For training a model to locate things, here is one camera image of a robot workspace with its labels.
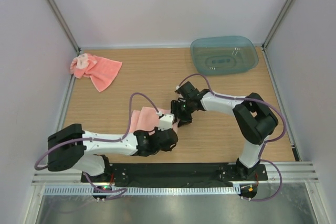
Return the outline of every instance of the blue plastic tray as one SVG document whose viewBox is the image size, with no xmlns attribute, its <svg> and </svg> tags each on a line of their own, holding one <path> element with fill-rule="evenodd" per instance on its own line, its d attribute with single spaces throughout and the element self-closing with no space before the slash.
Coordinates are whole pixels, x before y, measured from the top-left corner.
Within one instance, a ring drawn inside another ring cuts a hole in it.
<svg viewBox="0 0 336 224">
<path fill-rule="evenodd" d="M 197 71 L 207 76 L 246 72 L 259 62 L 254 45 L 242 36 L 195 40 L 191 56 Z"/>
</svg>

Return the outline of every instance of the red wire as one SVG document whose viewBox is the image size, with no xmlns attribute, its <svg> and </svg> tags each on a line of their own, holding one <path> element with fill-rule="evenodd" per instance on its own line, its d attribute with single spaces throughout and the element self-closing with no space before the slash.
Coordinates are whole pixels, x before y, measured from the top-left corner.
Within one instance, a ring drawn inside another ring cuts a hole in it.
<svg viewBox="0 0 336 224">
<path fill-rule="evenodd" d="M 112 173 L 111 175 L 110 186 L 112 185 L 113 181 L 114 181 L 114 173 Z"/>
<path fill-rule="evenodd" d="M 258 174 L 256 173 L 256 179 L 257 179 L 257 187 L 259 186 L 259 178 L 258 178 Z"/>
</svg>

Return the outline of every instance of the metal floor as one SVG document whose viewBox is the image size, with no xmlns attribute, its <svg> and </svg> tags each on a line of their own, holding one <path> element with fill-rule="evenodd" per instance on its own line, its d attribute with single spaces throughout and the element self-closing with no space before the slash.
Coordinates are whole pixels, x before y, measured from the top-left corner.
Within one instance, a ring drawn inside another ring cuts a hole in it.
<svg viewBox="0 0 336 224">
<path fill-rule="evenodd" d="M 270 196 L 277 187 L 277 183 L 260 184 L 257 198 Z M 281 193 L 266 202 L 248 202 L 237 195 L 133 196 L 99 203 L 92 199 L 44 196 L 36 223 L 318 223 L 305 184 L 301 183 L 284 184 Z M 70 214 L 60 213 L 72 210 Z"/>
</svg>

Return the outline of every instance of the wooden floor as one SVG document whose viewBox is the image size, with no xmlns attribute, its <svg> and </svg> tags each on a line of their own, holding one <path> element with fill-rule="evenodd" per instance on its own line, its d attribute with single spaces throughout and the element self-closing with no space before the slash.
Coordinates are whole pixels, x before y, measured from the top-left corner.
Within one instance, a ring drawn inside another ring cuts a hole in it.
<svg viewBox="0 0 336 224">
<path fill-rule="evenodd" d="M 259 64 L 247 73 L 209 77 L 214 91 L 230 95 L 259 93 L 278 107 L 265 65 L 257 48 Z M 99 93 L 89 78 L 77 79 L 71 96 L 65 126 L 81 123 L 84 130 L 122 134 L 128 123 L 128 101 L 133 92 L 148 95 L 156 106 L 169 109 L 176 99 L 175 87 L 191 73 L 196 73 L 188 48 L 89 50 L 91 54 L 122 61 L 122 68 L 105 91 Z M 199 90 L 206 88 L 201 77 L 190 82 Z M 133 109 L 150 104 L 135 97 Z M 274 134 L 282 131 L 280 124 Z M 178 129 L 179 142 L 172 152 L 159 152 L 150 157 L 109 154 L 114 163 L 197 163 L 235 162 L 243 149 L 244 138 L 234 117 L 218 112 L 193 113 L 193 123 Z M 268 144 L 263 158 L 271 161 L 294 161 L 287 135 Z"/>
</svg>

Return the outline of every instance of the aluminum frame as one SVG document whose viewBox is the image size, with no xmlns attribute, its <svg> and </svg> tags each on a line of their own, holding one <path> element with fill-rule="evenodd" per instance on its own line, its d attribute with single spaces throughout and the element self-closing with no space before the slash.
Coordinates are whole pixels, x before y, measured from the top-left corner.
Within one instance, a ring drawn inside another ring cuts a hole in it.
<svg viewBox="0 0 336 224">
<path fill-rule="evenodd" d="M 272 40 L 274 34 L 276 33 L 276 31 L 278 30 L 280 24 L 282 23 L 283 19 L 285 18 L 285 16 L 287 15 L 287 13 L 289 12 L 291 6 L 293 5 L 295 0 L 286 0 L 284 5 L 282 6 L 278 17 L 276 18 L 276 20 L 274 21 L 271 30 L 269 31 L 268 35 L 266 36 L 265 42 L 263 44 L 263 48 L 267 48 L 270 41 Z"/>
<path fill-rule="evenodd" d="M 54 0 L 46 0 L 46 1 L 49 4 L 53 13 L 55 14 L 57 20 L 59 21 L 60 26 L 64 30 L 74 50 L 76 51 L 76 53 L 79 54 L 81 49 L 79 48 L 74 36 L 72 35 L 70 28 L 68 27 L 66 21 L 64 20 L 55 1 Z M 268 33 L 265 42 L 262 45 L 263 51 L 264 51 L 264 58 L 265 58 L 267 69 L 270 74 L 272 85 L 274 87 L 280 109 L 285 115 L 287 122 L 288 120 L 286 117 L 286 112 L 283 108 L 284 106 L 279 96 L 279 91 L 278 91 L 276 82 L 274 80 L 274 76 L 272 74 L 270 64 L 268 62 L 266 49 L 270 41 L 272 40 L 274 34 L 276 33 L 279 25 L 281 24 L 286 14 L 288 13 L 290 7 L 293 5 L 293 3 L 294 3 L 294 0 L 286 0 L 276 21 L 274 22 L 270 32 Z M 75 82 L 75 78 L 72 76 L 69 81 L 68 90 L 65 95 L 63 104 L 62 104 L 62 109 L 61 109 L 59 120 L 56 126 L 57 131 L 60 130 L 64 124 L 67 110 L 68 110 L 68 105 L 69 105 L 71 94 L 72 94 L 72 89 L 74 87 L 74 82 Z M 290 127 L 289 127 L 288 134 L 289 134 L 290 142 L 294 146 L 293 133 Z M 323 224 L 329 223 L 327 213 L 325 212 L 325 209 L 323 207 L 323 201 L 320 197 L 320 193 L 319 193 L 320 184 L 318 182 L 318 177 L 313 168 L 313 164 L 311 162 L 280 162 L 280 163 L 275 163 L 275 164 L 279 167 L 279 170 L 281 171 L 281 174 L 284 179 L 283 181 L 284 183 L 295 183 L 295 182 L 296 183 L 301 183 L 301 182 L 306 183 L 306 188 L 308 190 L 315 214 L 318 218 L 318 222 L 323 223 Z M 270 180 L 267 182 L 261 182 L 261 183 L 278 183 L 279 176 L 276 170 L 274 169 L 274 167 L 268 163 L 265 163 L 265 165 L 266 165 L 266 170 L 270 177 Z M 30 206 L 29 206 L 29 209 L 27 210 L 26 220 L 24 223 L 31 224 L 31 223 L 36 222 L 39 207 L 41 204 L 42 196 L 43 196 L 46 185 L 87 186 L 88 185 L 87 183 L 85 184 L 80 183 L 80 177 L 81 177 L 81 172 L 74 170 L 74 169 L 70 169 L 64 172 L 59 172 L 59 173 L 52 173 L 47 170 L 36 172 L 34 174 L 34 178 L 33 178 L 32 185 L 31 185 L 33 193 L 31 194 Z"/>
<path fill-rule="evenodd" d="M 56 5 L 56 2 L 54 0 L 46 0 L 48 5 L 50 6 L 52 12 L 54 13 L 56 19 L 58 20 L 61 28 L 63 29 L 63 31 L 65 32 L 67 38 L 69 39 L 70 43 L 72 44 L 74 50 L 76 51 L 77 54 L 80 53 L 80 48 L 74 38 L 74 36 L 72 35 L 72 32 L 68 26 L 68 24 L 66 23 L 65 19 L 63 18 L 62 13 L 60 12 L 59 8 Z"/>
</svg>

